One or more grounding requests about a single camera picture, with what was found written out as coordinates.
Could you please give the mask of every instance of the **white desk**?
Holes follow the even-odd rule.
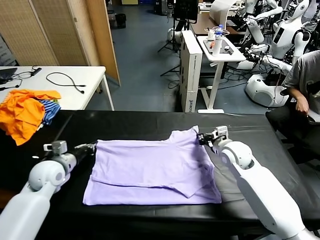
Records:
[[[3,102],[7,94],[11,90],[56,90],[61,95],[58,100],[62,110],[84,110],[88,105],[90,99],[95,93],[95,90],[102,85],[103,92],[110,102],[111,109],[114,111],[114,104],[111,99],[109,86],[107,83],[104,66],[37,66],[35,68],[42,68],[35,76],[24,79],[19,88],[9,88],[0,91],[0,103]],[[25,71],[32,71],[31,66],[8,67],[1,66],[1,69],[18,68],[16,74]],[[53,72],[60,72],[70,76],[76,85],[86,85],[85,87],[78,87],[83,90],[84,94],[75,89],[74,86],[57,86],[46,79],[46,76]],[[62,74],[52,74],[48,77],[51,81],[61,85],[72,85],[72,81]],[[13,87],[20,83],[19,80],[7,82],[0,85],[0,87]]]
[[[198,36],[197,40],[202,48],[202,51],[204,52],[206,58],[210,62],[215,62],[217,63],[217,68],[214,74],[214,79],[212,83],[212,89],[211,89],[211,94],[210,97],[208,96],[207,93],[207,88],[202,87],[200,88],[201,93],[203,95],[203,99],[206,105],[207,110],[199,110],[199,113],[216,113],[220,111],[215,111],[213,109],[219,83],[220,83],[220,78],[222,74],[222,70],[224,67],[225,62],[241,62],[246,60],[246,57],[233,45],[226,37],[224,37],[225,42],[230,46],[230,48],[233,50],[233,54],[230,55],[229,53],[220,53],[218,56],[213,56],[206,48],[204,44],[204,40],[207,39],[207,36]]]

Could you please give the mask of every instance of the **man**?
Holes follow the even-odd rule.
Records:
[[[320,125],[309,123],[308,112],[310,104],[316,106],[320,103],[317,97],[320,90],[320,50],[301,56],[282,86],[296,102],[267,112],[266,117],[275,130],[294,143],[295,147],[289,151],[297,163],[319,158]]]

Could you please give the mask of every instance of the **gray shirt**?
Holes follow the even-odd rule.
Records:
[[[302,55],[298,61],[292,66],[291,71],[286,76],[282,83],[283,87],[296,88],[308,100],[310,107],[318,105],[318,96],[309,95],[307,85],[314,84],[320,81],[320,50],[308,52]]]

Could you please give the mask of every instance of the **trash bin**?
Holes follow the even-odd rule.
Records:
[[[126,15],[124,13],[119,13],[115,15],[116,24],[118,29],[124,29],[126,27]]]

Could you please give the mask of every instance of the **black pants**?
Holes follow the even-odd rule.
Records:
[[[265,116],[275,130],[295,145],[289,152],[296,162],[320,159],[320,125],[310,124],[305,116],[296,111],[295,102],[267,112]]]

